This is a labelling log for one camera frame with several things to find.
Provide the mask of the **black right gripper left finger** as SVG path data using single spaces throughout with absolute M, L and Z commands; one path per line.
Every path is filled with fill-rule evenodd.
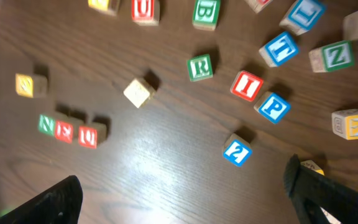
M 77 224 L 83 191 L 70 175 L 0 218 L 0 224 Z

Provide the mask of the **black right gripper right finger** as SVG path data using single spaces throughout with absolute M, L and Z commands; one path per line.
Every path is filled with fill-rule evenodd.
M 358 224 L 358 192 L 301 165 L 296 154 L 286 164 L 283 184 L 301 224 L 327 223 L 323 210 L 342 224 Z

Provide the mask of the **green N wooden block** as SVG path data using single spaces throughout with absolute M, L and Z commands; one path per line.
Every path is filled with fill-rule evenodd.
M 66 116 L 62 113 L 42 113 L 39 116 L 38 130 L 46 135 L 54 136 L 57 120 L 63 120 Z

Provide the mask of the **green R wooden block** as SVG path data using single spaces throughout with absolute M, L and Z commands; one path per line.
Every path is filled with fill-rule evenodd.
M 213 78 L 213 67 L 209 54 L 200 55 L 187 61 L 188 73 L 191 82 Z

